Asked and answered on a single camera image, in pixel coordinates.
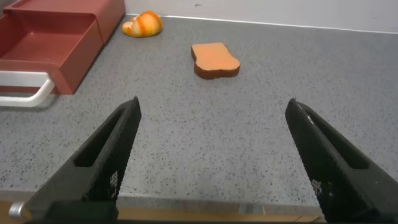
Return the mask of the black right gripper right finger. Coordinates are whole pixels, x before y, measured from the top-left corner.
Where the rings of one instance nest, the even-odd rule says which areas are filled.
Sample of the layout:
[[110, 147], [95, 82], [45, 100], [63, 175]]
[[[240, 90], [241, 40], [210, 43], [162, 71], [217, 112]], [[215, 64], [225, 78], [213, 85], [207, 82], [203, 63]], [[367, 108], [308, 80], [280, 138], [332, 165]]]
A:
[[395, 179], [309, 106], [292, 98], [285, 118], [326, 221], [397, 221]]

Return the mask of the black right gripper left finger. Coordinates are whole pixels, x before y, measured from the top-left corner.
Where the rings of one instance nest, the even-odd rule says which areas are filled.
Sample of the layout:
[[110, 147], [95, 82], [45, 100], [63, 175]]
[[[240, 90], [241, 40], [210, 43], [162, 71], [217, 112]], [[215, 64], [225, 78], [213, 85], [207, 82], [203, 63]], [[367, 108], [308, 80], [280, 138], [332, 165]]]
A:
[[141, 117], [138, 98], [119, 105], [24, 204], [24, 219], [116, 220], [116, 201]]

